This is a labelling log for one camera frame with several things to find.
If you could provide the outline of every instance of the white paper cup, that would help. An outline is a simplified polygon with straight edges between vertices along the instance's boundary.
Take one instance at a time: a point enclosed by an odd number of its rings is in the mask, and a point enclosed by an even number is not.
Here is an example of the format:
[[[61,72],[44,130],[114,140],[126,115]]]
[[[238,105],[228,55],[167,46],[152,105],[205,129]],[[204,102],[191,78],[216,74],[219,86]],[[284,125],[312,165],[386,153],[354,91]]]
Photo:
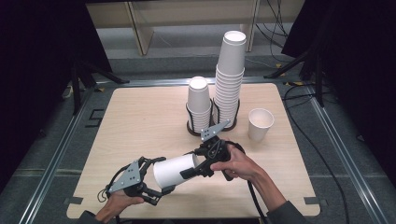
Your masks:
[[[204,77],[193,77],[187,102],[191,112],[202,113],[210,108],[209,88]]]
[[[197,156],[187,154],[166,161],[154,163],[153,173],[158,186],[163,189],[173,185],[179,185],[187,179],[183,179],[180,172],[195,168],[199,164]]]
[[[260,142],[274,124],[273,114],[262,108],[252,109],[248,113],[249,138],[255,142]]]
[[[240,74],[245,67],[245,44],[247,37],[239,31],[224,34],[221,44],[218,69],[227,75]]]

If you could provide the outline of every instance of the human hand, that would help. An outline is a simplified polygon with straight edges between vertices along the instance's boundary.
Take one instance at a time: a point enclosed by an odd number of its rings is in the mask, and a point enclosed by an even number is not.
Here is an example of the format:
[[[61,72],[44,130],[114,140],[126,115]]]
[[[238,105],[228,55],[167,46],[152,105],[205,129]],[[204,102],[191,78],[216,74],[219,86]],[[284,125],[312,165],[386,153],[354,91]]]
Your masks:
[[[232,178],[241,177],[245,180],[252,180],[256,175],[263,172],[263,169],[250,157],[241,152],[238,148],[228,144],[227,149],[231,158],[229,161],[219,161],[213,163],[210,169],[213,171],[224,170]]]
[[[107,223],[111,218],[118,216],[125,208],[132,204],[143,203],[143,198],[129,197],[123,189],[117,190],[108,198],[105,206],[96,214],[95,218]]]

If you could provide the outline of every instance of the black curtain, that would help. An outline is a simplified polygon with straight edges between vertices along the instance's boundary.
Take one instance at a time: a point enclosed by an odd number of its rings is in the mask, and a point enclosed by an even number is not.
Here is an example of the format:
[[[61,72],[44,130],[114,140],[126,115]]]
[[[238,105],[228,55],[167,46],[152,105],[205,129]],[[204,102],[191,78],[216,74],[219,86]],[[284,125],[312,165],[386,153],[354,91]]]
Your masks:
[[[284,53],[308,50],[327,1],[306,1]],[[350,0],[323,47],[323,70],[368,147],[396,186],[396,2]]]
[[[0,1],[0,30],[2,190],[61,102],[73,61],[111,68],[84,3]]]

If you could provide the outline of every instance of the table top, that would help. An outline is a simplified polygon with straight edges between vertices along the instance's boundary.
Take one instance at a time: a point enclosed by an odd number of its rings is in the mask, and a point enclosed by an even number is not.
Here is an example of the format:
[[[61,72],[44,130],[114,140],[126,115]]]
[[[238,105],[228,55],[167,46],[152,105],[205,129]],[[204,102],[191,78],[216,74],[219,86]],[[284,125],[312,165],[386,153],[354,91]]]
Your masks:
[[[213,97],[215,86],[209,85]],[[200,137],[186,128],[188,86],[125,88],[114,91],[74,197],[81,204],[70,204],[67,215],[78,218],[84,210],[97,213],[104,205],[97,193],[124,165],[144,156],[149,159],[179,157],[199,147]],[[305,216],[316,216],[318,204],[305,204],[304,197],[316,197],[305,169],[285,108],[274,84],[243,84],[235,128],[219,134],[239,143],[247,155],[263,167],[297,209]],[[260,143],[248,138],[248,112],[253,108],[270,110],[273,127]],[[159,190],[152,166],[145,176],[149,188]],[[267,209],[259,199],[262,211]],[[157,206],[148,203],[131,206],[121,217],[133,218],[211,218],[259,217],[247,181],[225,180],[221,172],[212,177],[196,176],[163,196]]]

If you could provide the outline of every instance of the metal frame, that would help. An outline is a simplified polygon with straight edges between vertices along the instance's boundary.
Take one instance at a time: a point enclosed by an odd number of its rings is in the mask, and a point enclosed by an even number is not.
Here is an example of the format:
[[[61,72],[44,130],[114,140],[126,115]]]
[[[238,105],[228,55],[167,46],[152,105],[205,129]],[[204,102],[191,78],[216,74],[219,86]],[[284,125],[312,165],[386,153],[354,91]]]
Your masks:
[[[208,77],[206,79],[209,84],[215,83],[214,77]],[[189,78],[180,78],[180,79],[160,79],[160,80],[134,80],[130,81],[130,83],[125,84],[116,84],[114,82],[98,82],[95,88],[99,87],[118,87],[118,88],[133,88],[133,87],[156,87],[156,86],[180,86],[180,85],[188,85],[190,79]],[[266,83],[266,82],[273,82],[273,80],[266,80],[262,77],[244,77],[243,83]],[[45,173],[43,174],[40,183],[38,184],[35,193],[33,194],[31,200],[29,201],[23,216],[21,218],[20,223],[33,223],[35,219],[35,215],[40,208],[48,190],[50,184],[53,180],[53,177],[56,174],[56,170],[62,161],[64,153],[70,143],[70,140],[74,134],[75,129],[78,126],[78,123],[81,119],[82,114],[84,113],[85,106],[90,99],[94,88],[90,88],[84,94],[81,108],[77,112],[76,115],[70,120],[68,127],[64,133],[64,136],[57,147],[48,168],[46,169]],[[313,87],[308,87],[306,89],[308,93],[314,93]],[[371,190],[368,183],[365,181],[364,177],[362,176],[360,170],[358,169],[357,165],[353,161],[351,155],[348,152],[347,147],[345,146],[344,142],[342,141],[340,135],[336,131],[335,127],[332,125],[332,121],[329,118],[325,108],[321,107],[316,100],[312,100],[312,105],[317,111],[318,117],[322,122],[326,132],[328,133],[334,148],[340,157],[341,162],[343,163],[344,167],[346,168],[349,177],[354,184],[356,191],[361,196],[361,200],[364,203],[370,217],[372,218],[374,223],[389,223],[382,211],[380,205],[377,202],[377,199]]]

